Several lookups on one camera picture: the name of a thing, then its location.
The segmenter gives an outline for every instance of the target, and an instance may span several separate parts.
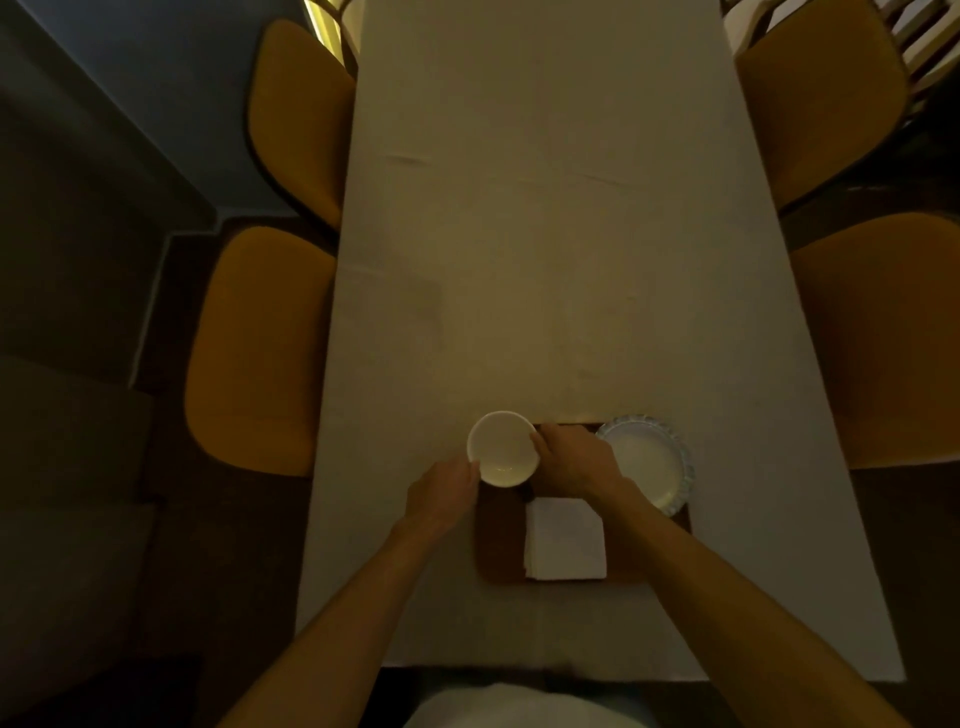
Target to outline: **yellow chair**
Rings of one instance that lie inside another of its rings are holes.
[[[960,459],[960,226],[891,215],[791,259],[850,468]]]
[[[194,439],[238,468],[310,475],[336,260],[289,232],[250,228],[224,248],[187,370]]]
[[[339,231],[356,84],[308,31],[275,20],[263,33],[247,104],[260,163],[295,201]]]
[[[910,101],[900,49],[872,0],[810,0],[736,66],[777,208],[866,157]]]

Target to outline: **person's right hand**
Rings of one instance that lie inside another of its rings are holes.
[[[629,482],[620,473],[610,444],[580,425],[547,423],[530,439],[540,456],[539,475],[565,496],[599,496]]]

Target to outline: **white napkin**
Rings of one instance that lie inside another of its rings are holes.
[[[585,500],[535,498],[527,503],[523,566],[540,581],[607,578],[603,521]]]

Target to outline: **brown placemat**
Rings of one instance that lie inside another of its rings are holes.
[[[588,426],[595,431],[599,425]],[[526,504],[534,497],[558,497],[537,482],[536,477],[515,488],[494,488],[480,484],[476,517],[473,522],[473,554],[480,577],[490,584],[526,584],[523,549],[527,538]],[[686,506],[673,517],[686,531],[690,516]],[[607,578],[600,583],[640,584],[646,581],[631,547],[604,523],[607,548]],[[584,584],[597,583],[596,580]]]

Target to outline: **paper plate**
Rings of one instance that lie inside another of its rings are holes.
[[[627,415],[597,430],[613,448],[620,471],[636,483],[665,516],[673,516],[690,497],[695,473],[686,446],[664,423]]]

